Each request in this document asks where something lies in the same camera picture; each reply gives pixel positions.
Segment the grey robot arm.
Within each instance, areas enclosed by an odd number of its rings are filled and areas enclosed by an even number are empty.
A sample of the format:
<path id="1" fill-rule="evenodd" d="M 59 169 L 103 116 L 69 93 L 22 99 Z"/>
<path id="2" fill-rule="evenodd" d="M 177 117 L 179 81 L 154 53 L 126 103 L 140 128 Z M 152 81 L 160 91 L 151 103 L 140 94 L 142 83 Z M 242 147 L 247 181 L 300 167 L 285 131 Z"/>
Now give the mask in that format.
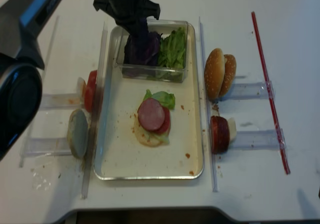
<path id="1" fill-rule="evenodd" d="M 4 157 L 39 110 L 45 68 L 37 38 L 61 0 L 8 0 L 0 10 L 0 155 Z M 151 0 L 94 0 L 129 34 L 146 30 L 146 18 L 159 18 Z"/>

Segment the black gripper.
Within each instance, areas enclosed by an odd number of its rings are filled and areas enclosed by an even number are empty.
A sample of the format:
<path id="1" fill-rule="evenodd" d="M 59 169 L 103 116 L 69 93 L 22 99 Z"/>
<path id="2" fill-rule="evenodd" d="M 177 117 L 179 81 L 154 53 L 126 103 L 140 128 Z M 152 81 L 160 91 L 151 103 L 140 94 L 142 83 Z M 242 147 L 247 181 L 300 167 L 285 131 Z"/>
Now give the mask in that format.
<path id="1" fill-rule="evenodd" d="M 151 0 L 94 0 L 93 6 L 128 32 L 139 32 L 147 17 L 160 17 L 160 5 Z"/>

